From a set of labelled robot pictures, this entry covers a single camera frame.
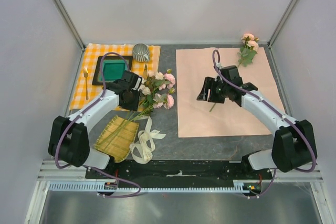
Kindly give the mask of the cream rose stem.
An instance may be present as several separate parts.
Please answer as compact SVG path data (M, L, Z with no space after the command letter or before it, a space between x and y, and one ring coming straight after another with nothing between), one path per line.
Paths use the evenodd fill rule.
M127 115L127 118L123 119L120 126L116 129L116 136L121 135L121 132L131 122L135 122L141 117L149 116L154 109L160 108L163 105L164 98L158 94L162 86L164 89L166 88L164 74L162 72L149 70L140 86L139 107L141 111L132 112L130 115Z

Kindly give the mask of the pink wrapping paper sheet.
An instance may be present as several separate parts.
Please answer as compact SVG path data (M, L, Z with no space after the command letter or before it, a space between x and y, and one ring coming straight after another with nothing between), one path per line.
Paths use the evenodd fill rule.
M250 112L227 99L213 105L198 101L205 77L216 77L213 48L176 51L176 91L179 137L268 135L269 130ZM263 47L251 65L240 66L243 82L251 82L278 109L283 110L275 76Z

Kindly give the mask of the peach rose stem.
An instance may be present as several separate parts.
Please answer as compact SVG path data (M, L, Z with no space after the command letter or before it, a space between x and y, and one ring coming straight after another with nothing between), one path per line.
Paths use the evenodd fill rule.
M227 98L235 102L238 106L242 105L242 98L247 94L252 94L258 88L252 83L243 83L243 79L239 74L239 66L247 66L253 62L254 56L259 48L258 38L252 34L244 34L241 38L243 45L238 52L238 65L223 67L220 63L220 54L217 49L213 51L212 60L214 70L223 82L228 85Z

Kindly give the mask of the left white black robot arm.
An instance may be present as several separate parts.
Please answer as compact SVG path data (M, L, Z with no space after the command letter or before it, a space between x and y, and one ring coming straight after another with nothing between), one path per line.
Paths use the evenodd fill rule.
M68 117L56 117L48 146L48 153L55 158L56 167L94 167L103 178L111 178L115 165L110 162L109 155L90 146L89 133L117 107L137 111L141 84L141 76L125 70L121 79L104 82L102 91L82 109Z

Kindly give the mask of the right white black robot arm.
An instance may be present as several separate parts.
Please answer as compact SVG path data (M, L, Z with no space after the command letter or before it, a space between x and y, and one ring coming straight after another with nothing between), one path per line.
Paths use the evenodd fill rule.
M254 178L261 169L275 168L284 173L293 169L311 172L317 164L313 127L307 120L298 121L278 110L258 88L243 83L235 66L214 66L217 77L206 77L198 101L224 103L226 99L254 115L272 134L272 148L256 151L242 158L241 174Z

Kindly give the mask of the pink rose stem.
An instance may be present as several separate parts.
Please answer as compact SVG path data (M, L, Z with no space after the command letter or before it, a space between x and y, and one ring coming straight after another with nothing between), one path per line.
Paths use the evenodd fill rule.
M153 99L151 101L148 100L149 97L147 97L145 100L141 102L141 105L145 105L148 103L148 106L144 108L142 112L140 112L138 115L133 116L134 112L127 118L123 119L121 123L118 125L118 127L109 133L108 136L106 136L102 141L97 142L95 144L95 148L98 150L101 148L101 151L105 150L109 143L119 135L119 133L130 123L138 120L141 116L149 116L150 113L154 109L158 109L160 107L165 107L166 109L170 109L174 105L174 99L173 97L168 94L158 94L156 93L153 96Z
M162 86L162 89L158 92L158 94L168 93L172 96L172 94L175 92L175 88L174 88L174 86L176 84L175 77L172 75L170 69L166 73L163 73L163 74L164 74L164 79L165 79L165 83L166 83L166 88L164 89L163 86Z

